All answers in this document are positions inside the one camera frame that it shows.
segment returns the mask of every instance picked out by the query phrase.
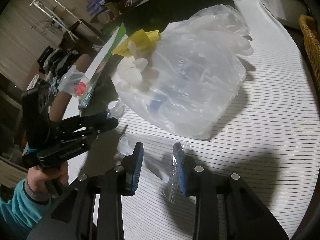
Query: wicker basket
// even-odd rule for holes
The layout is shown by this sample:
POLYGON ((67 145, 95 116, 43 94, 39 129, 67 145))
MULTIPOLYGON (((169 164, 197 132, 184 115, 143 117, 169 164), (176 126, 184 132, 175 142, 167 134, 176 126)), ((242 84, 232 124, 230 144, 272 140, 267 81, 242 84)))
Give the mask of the wicker basket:
POLYGON ((320 90, 320 43, 317 39, 316 23, 312 17, 300 15, 299 25, 303 32, 304 46, 316 79, 315 86, 320 90))

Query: grey cuff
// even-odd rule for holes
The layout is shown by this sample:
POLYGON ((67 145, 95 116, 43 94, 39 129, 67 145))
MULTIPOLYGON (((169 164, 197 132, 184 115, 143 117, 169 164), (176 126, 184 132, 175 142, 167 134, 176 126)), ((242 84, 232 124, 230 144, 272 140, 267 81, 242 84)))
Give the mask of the grey cuff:
POLYGON ((49 193, 38 193, 38 192, 34 192, 29 184, 28 184, 28 181, 26 179, 25 183, 24 183, 24 190, 27 194, 27 196, 33 200, 34 202, 36 203, 48 203, 49 199, 50 199, 50 195, 49 193))

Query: person's arm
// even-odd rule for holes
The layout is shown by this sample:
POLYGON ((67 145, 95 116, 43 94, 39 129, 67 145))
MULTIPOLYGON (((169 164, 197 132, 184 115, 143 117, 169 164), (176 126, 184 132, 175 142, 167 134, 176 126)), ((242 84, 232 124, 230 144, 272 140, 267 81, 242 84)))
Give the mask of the person's arm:
POLYGON ((27 178, 17 184, 12 200, 8 203, 0 201, 0 213, 19 239, 26 239, 34 225, 51 207, 45 182, 56 178, 63 184, 68 181, 68 163, 64 163, 60 170, 30 168, 27 178))

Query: ziplock bag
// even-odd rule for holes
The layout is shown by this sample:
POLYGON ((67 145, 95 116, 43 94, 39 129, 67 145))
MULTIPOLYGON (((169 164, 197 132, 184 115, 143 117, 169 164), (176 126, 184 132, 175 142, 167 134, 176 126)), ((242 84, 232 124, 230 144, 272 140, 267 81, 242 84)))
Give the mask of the ziplock bag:
POLYGON ((64 91, 76 98, 81 98, 87 89, 89 79, 83 72, 76 69, 76 65, 72 65, 67 73, 61 78, 58 86, 59 91, 64 91))
POLYGON ((171 139, 139 135, 123 135, 117 151, 121 158, 132 154, 137 142, 143 143, 144 157, 140 177, 174 203, 186 152, 190 144, 171 139))

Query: yellow tag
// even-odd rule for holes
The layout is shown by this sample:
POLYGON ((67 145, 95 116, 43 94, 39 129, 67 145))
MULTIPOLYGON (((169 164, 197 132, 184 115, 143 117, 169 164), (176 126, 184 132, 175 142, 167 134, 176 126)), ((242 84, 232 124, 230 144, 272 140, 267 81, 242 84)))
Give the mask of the yellow tag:
POLYGON ((160 32, 159 32, 159 30, 146 32, 146 35, 149 37, 149 39, 152 42, 156 42, 156 41, 160 40, 160 32))
POLYGON ((133 41, 136 46, 137 50, 145 50, 150 48, 155 41, 158 41, 159 31, 151 31, 145 33, 143 29, 136 31, 130 37, 128 37, 124 42, 122 42, 118 47, 116 47, 112 53, 118 54, 124 57, 131 57, 132 54, 128 50, 128 42, 133 41))

